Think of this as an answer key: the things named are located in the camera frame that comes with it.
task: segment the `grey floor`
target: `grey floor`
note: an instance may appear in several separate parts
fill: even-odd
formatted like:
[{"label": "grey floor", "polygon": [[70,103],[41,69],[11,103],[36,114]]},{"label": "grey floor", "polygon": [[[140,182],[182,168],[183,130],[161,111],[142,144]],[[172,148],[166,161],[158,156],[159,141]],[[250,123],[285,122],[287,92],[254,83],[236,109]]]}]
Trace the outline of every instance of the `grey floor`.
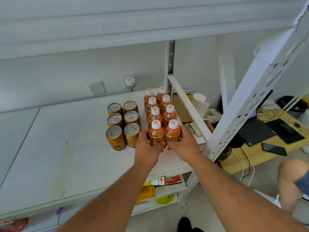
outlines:
[{"label": "grey floor", "polygon": [[[287,159],[300,159],[309,163],[309,154],[305,154],[299,149],[291,152],[288,157],[279,156],[257,165],[250,187],[276,197],[278,193],[276,181],[278,166]],[[241,172],[234,174],[233,177],[240,179]],[[249,180],[250,176],[244,178],[243,183],[247,185]],[[199,227],[205,232],[225,231],[199,184],[187,197],[186,203],[188,208],[186,212],[181,204],[176,203],[131,217],[126,232],[175,232],[177,231],[177,223],[183,216],[190,218],[193,227]],[[293,215],[298,220],[309,223],[309,203],[299,201]]]}]

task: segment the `black smartphone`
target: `black smartphone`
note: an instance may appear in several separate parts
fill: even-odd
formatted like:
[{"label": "black smartphone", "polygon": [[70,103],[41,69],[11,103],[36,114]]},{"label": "black smartphone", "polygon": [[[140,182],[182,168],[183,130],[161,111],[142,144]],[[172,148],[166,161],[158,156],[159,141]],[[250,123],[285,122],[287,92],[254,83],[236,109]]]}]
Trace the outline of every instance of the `black smartphone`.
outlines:
[{"label": "black smartphone", "polygon": [[264,151],[268,151],[268,152],[271,152],[277,155],[287,156],[286,150],[283,147],[279,147],[279,146],[275,146],[275,145],[262,142],[262,149]]}]

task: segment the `gold can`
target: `gold can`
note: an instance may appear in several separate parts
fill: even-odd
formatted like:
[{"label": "gold can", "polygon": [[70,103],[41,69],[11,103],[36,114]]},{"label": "gold can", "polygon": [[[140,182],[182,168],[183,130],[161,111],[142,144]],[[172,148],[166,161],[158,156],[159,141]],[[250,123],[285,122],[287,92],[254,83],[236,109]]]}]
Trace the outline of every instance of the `gold can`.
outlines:
[{"label": "gold can", "polygon": [[112,127],[115,125],[121,127],[123,124],[122,115],[119,113],[111,114],[109,117],[107,117],[107,124],[109,127]]},{"label": "gold can", "polygon": [[125,136],[119,126],[112,126],[106,130],[106,139],[115,151],[121,151],[127,146]]},{"label": "gold can", "polygon": [[139,115],[136,111],[128,111],[125,113],[124,120],[126,124],[137,123],[141,125]]},{"label": "gold can", "polygon": [[136,147],[136,143],[137,143],[140,130],[141,130],[140,126],[136,123],[128,124],[125,127],[124,133],[125,133],[125,137],[126,137],[129,147],[131,148]]},{"label": "gold can", "polygon": [[119,103],[111,103],[110,105],[108,105],[107,111],[109,115],[114,113],[119,113],[122,116],[124,115],[122,106]]},{"label": "gold can", "polygon": [[128,111],[136,111],[138,113],[138,106],[134,101],[127,101],[123,105],[123,111],[124,113],[127,113]]}]

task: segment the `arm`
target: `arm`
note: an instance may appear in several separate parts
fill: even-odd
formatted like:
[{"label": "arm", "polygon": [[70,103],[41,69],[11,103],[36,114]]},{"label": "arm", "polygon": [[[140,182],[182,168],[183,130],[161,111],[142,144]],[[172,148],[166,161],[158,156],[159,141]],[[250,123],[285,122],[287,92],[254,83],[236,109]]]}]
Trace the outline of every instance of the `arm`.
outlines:
[{"label": "arm", "polygon": [[165,143],[150,146],[147,130],[139,133],[134,165],[106,191],[64,223],[57,232],[97,232],[126,230],[141,188],[159,159]]},{"label": "arm", "polygon": [[220,222],[231,231],[307,231],[282,209],[226,174],[202,154],[186,127],[183,139],[168,142],[178,156],[188,162],[199,178]]}]

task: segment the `mouse pad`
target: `mouse pad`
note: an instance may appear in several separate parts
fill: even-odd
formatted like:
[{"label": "mouse pad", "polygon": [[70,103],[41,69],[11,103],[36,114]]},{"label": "mouse pad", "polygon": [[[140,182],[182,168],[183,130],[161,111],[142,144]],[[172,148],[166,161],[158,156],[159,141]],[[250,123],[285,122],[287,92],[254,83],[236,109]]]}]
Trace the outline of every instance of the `mouse pad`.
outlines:
[{"label": "mouse pad", "polygon": [[265,123],[269,128],[276,132],[276,134],[286,143],[292,144],[294,142],[298,142],[300,140],[305,139],[302,135],[300,135],[296,130],[291,128],[288,132],[284,127],[280,126],[280,124],[286,124],[283,120],[277,119],[273,121],[269,121]]}]

